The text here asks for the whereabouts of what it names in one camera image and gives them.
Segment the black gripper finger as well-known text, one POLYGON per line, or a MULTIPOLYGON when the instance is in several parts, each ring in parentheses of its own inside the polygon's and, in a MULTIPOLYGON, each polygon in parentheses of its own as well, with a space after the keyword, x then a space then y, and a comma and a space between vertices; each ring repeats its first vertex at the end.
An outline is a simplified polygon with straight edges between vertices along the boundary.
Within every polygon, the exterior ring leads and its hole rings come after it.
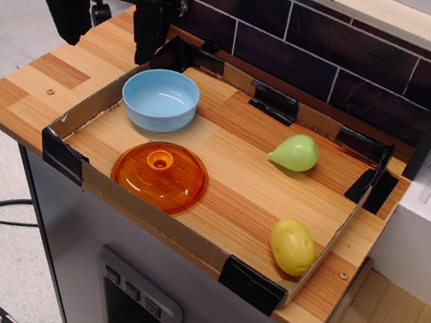
POLYGON ((70 45, 79 42, 90 25, 89 0, 45 0, 60 37, 70 45))
POLYGON ((141 65, 151 61, 157 49, 164 44, 173 17, 173 8, 171 2, 166 0, 137 0, 135 5, 134 61, 141 65))

